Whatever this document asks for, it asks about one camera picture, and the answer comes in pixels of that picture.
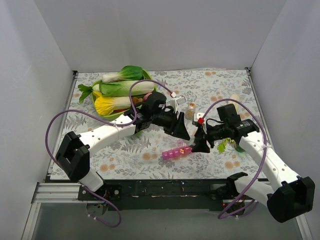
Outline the pink weekly pill organizer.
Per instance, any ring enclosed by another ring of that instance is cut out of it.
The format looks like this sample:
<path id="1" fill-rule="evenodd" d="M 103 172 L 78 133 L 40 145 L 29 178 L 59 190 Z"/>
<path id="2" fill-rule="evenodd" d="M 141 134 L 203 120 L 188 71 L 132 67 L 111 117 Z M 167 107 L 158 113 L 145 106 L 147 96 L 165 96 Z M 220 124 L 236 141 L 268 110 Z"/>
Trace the pink weekly pill organizer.
<path id="1" fill-rule="evenodd" d="M 192 148 L 186 145 L 182 140 L 177 141 L 177 147 L 168 151 L 162 152 L 162 158 L 164 160 L 170 160 L 181 156 L 186 156 L 192 152 Z"/>

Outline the white pill bottle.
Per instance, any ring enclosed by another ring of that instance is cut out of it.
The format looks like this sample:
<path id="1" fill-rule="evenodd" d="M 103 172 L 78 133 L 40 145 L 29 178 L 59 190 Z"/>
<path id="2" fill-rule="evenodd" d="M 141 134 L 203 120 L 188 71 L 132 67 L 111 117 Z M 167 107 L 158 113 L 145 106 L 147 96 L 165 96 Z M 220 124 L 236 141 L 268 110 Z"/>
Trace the white pill bottle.
<path id="1" fill-rule="evenodd" d="M 193 147 L 196 145 L 196 143 L 194 142 L 194 140 L 190 140 L 190 141 L 187 143 L 187 145 L 188 145 L 189 147 L 193 148 Z"/>

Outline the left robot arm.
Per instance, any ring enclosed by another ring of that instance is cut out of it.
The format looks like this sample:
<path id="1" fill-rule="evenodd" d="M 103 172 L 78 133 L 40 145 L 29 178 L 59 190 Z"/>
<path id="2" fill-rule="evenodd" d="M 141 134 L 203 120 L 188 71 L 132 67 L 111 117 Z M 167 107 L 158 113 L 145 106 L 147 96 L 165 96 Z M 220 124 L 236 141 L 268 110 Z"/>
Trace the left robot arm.
<path id="1" fill-rule="evenodd" d="M 190 140 L 184 113 L 166 106 L 167 98 L 160 92 L 151 93 L 137 112 L 132 109 L 117 119 L 92 131 L 75 134 L 68 132 L 60 144 L 56 161 L 68 178 L 89 189 L 95 200 L 106 196 L 104 180 L 91 168 L 90 158 L 106 146 L 147 129 L 151 124 L 162 127 L 167 135 Z"/>

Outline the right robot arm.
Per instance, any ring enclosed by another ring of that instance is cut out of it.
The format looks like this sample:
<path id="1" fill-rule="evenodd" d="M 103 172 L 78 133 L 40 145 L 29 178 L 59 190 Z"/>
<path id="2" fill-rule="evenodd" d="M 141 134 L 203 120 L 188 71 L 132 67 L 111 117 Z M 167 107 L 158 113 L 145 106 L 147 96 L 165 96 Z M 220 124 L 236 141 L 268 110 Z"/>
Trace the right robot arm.
<path id="1" fill-rule="evenodd" d="M 252 120 L 242 120 L 234 104 L 217 108 L 221 123 L 211 126 L 205 122 L 205 115 L 193 116 L 197 126 L 192 152 L 209 153 L 215 141 L 231 139 L 259 165 L 269 184 L 258 181 L 240 172 L 227 178 L 226 192 L 232 199 L 243 195 L 265 205 L 272 217 L 279 223 L 310 212 L 313 209 L 315 183 L 310 177 L 301 177 L 292 170 L 267 145 L 267 137 L 261 127 Z"/>

